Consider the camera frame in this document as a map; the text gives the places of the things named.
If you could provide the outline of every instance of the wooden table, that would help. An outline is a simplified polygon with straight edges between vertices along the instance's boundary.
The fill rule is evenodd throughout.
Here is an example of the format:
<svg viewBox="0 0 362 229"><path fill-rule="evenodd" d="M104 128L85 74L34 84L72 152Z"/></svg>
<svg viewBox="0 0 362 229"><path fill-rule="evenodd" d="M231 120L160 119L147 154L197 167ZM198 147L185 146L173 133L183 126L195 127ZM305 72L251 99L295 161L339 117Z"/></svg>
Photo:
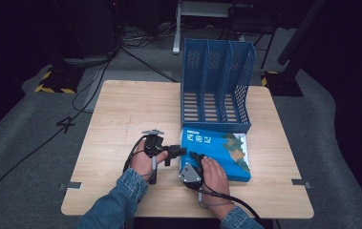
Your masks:
<svg viewBox="0 0 362 229"><path fill-rule="evenodd" d="M180 144L181 85L115 81L103 84L96 108L62 204L65 215L83 215L116 186L124 161L144 130L164 131L163 145ZM313 210L287 137L267 88L249 87L247 111L252 123L247 149L252 179L230 182L231 196L247 202L263 219L309 219ZM178 160L158 168L158 182L138 206L136 217L210 218L178 178Z"/></svg>

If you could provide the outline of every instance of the gray carpet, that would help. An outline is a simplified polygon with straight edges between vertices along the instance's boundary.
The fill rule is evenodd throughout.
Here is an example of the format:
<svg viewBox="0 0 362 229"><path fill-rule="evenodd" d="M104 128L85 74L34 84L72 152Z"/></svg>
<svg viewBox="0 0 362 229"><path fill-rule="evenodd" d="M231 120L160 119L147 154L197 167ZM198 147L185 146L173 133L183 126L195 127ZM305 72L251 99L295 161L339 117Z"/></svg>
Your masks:
<svg viewBox="0 0 362 229"><path fill-rule="evenodd" d="M261 85L261 72L281 72L285 68L276 59L293 33L277 31L263 70L258 66L264 52L258 52L251 85ZM219 30L206 28L186 31L182 37L217 39L219 34ZM180 80L182 52L173 55L172 42L170 36L130 52ZM22 85L26 96L0 122L0 176L51 137L60 128L55 126L58 121L75 116L72 104L76 96L75 106L81 108L89 99L88 94L95 91L95 86L85 87L95 78L99 67L86 70L78 88L85 89L81 94L35 93L48 67ZM135 79L124 71L142 74L138 80L167 80L122 52L109 65L105 77ZM273 99L303 180L311 185L308 193L315 215L312 219L280 220L281 227L362 228L362 193L335 140L334 101L306 73L299 72L296 78L304 97ZM0 183L0 228L75 227L79 217L67 217L60 211L64 192L58 186L71 178L91 117L79 115L67 134L57 135Z"/></svg>

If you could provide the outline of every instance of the denim jacket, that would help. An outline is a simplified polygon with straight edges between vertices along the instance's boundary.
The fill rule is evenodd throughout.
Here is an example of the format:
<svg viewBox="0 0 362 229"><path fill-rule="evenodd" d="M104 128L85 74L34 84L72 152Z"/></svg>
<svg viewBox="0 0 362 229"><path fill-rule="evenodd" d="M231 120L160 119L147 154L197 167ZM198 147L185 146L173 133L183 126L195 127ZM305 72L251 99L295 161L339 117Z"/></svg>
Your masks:
<svg viewBox="0 0 362 229"><path fill-rule="evenodd" d="M147 190L148 183L129 168L117 180L117 186L95 202L76 228L121 228L134 215ZM238 206L225 216L221 227L263 228Z"/></svg>

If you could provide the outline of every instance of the black cable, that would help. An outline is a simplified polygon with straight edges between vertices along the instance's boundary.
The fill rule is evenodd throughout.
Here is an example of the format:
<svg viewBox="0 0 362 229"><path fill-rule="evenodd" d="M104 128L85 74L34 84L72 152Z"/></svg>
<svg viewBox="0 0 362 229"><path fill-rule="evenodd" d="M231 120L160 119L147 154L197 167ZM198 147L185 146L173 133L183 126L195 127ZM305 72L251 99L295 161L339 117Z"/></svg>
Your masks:
<svg viewBox="0 0 362 229"><path fill-rule="evenodd" d="M173 35L175 35L175 34L167 34L167 35L166 35L166 33L175 30L175 29L176 29L176 25L177 25L177 24L173 24L173 25L171 25L170 27L164 29L163 31L160 31L160 35L158 35L158 36L149 36L149 35L138 36L138 32L137 32L137 31L128 31L128 32L126 32L126 33L123 35L123 37L122 37L122 39L121 39L121 41L122 41L121 46L122 46L122 47L125 47L125 48L127 48L127 49L144 48L144 47L148 46L149 44L151 44L152 42L161 41L161 40L166 39L168 36L173 36ZM129 41L130 41L130 40L135 40L136 38L140 38L140 40L139 40L139 42L138 42L137 45L129 44Z"/></svg>
<svg viewBox="0 0 362 229"><path fill-rule="evenodd" d="M71 119L68 121L68 123L61 127L55 134L53 134L51 137L49 137L45 142L43 142L42 144L40 144L40 146L38 146L37 148L35 148L33 151L31 151L28 155L24 156L22 159L20 159L17 163L15 163L4 175L2 175L0 177L0 182L8 175L10 174L17 166L19 166L23 161L25 161L27 158L29 158L30 156L32 156L34 153L36 153L38 150L40 150L42 147L44 147L46 144L48 144L50 141L52 141L59 133L61 133L62 131L65 130L65 128L67 126L69 126L79 115L81 115L83 113L83 111L86 109L86 107L91 103L92 99L95 97L96 92L97 92L97 88L100 86L101 83L101 79L103 78L103 75L107 69L107 66L110 64L110 62L112 61L112 59L109 60L108 64L106 64L106 66L103 69L102 72L102 76L100 77L100 81L97 84L96 90L94 92L94 94L92 95L91 99L86 103L86 105Z"/></svg>
<svg viewBox="0 0 362 229"><path fill-rule="evenodd" d="M234 202L238 202L240 203L241 205L243 205L246 209L249 210L249 212L254 216L255 220L261 224L261 225L264 225L262 223L262 219L261 217L258 215L258 213L255 212L255 210L249 206L247 203L245 203L244 201L242 201L241 199L239 198L234 198L232 196L229 196L229 195L226 195L226 194L221 194L221 193L218 193L216 191L214 191L213 189L211 189L210 187L208 187L205 183L204 185L211 191L211 192L208 192L208 191L205 191L205 190L202 190L202 189L194 189L195 191L198 191L200 193L203 193L203 194L207 194L207 195L210 195L210 196L213 196L213 197L217 197L217 198L225 198L225 199L228 199L228 200L231 200L231 201L234 201Z"/></svg>
<svg viewBox="0 0 362 229"><path fill-rule="evenodd" d="M91 86L98 78L99 78L99 72L100 72L100 70L103 68L103 65L102 66L100 66L100 68L99 68L99 70L97 70L97 76L95 77L95 79L94 80L92 80L88 85L86 85L86 87L85 88L83 88L79 93L77 93L76 94L76 96L74 97L74 100L73 100L73 108L76 110L76 111L80 111L81 109L78 109L76 106L75 106L75 101L76 101L76 99L77 99L77 97L81 94L81 93L83 93L89 86ZM83 111L83 113L85 113L85 114L93 114L93 112L85 112L85 111Z"/></svg>
<svg viewBox="0 0 362 229"><path fill-rule="evenodd" d="M139 140L136 142L136 144L133 146L133 149L131 150L130 154L127 156L126 162L124 162L123 173L126 172L126 170L129 168L131 159L135 155L134 151L136 150L137 146L146 137L147 137L147 135L143 135L142 137L140 137Z"/></svg>
<svg viewBox="0 0 362 229"><path fill-rule="evenodd" d="M138 60L139 62L143 63L144 65L146 65L148 68L150 68L151 70L155 71L156 73L162 75L163 77L171 80L172 82L176 82L178 83L178 81L176 79L174 79L173 77L167 75L166 73L163 73L162 71L160 71L159 69L157 69L156 67L154 67L153 65L146 63L145 61L143 61L142 59L140 59L139 57L136 57L135 55L133 55L132 53L126 51L124 48L120 48L120 50L130 56L132 56L133 58L135 58L136 60Z"/></svg>
<svg viewBox="0 0 362 229"><path fill-rule="evenodd" d="M157 169L153 170L153 173L151 174L151 176L148 178L148 180L146 182L150 182L150 180L154 178L154 175L156 173L157 173Z"/></svg>

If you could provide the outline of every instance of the blue box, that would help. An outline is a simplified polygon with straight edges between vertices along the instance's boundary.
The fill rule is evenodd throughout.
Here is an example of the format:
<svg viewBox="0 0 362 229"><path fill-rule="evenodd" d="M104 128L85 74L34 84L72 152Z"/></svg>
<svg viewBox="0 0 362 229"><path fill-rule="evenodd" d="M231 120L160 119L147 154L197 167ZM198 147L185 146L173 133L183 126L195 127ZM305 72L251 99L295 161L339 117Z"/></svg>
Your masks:
<svg viewBox="0 0 362 229"><path fill-rule="evenodd" d="M219 162L227 174L228 180L248 182L251 179L246 134L211 132L184 127L181 132L181 146L186 155L181 156L180 170L186 163L198 166L198 162L190 155L195 152L212 157Z"/></svg>
<svg viewBox="0 0 362 229"><path fill-rule="evenodd" d="M255 49L250 42L185 39L181 125L224 133L247 133L245 107Z"/></svg>

